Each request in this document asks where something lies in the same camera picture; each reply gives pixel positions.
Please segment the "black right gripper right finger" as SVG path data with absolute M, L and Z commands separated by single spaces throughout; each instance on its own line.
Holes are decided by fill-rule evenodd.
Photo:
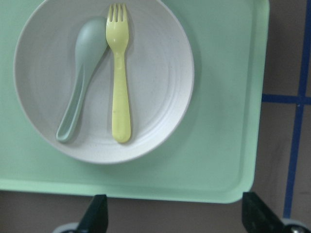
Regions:
M 281 233 L 285 228 L 255 192 L 243 193 L 242 223 L 248 233 Z

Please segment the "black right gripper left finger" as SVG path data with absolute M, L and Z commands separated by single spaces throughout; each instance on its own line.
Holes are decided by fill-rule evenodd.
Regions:
M 105 233 L 108 228 L 106 195 L 95 195 L 76 229 L 77 233 Z

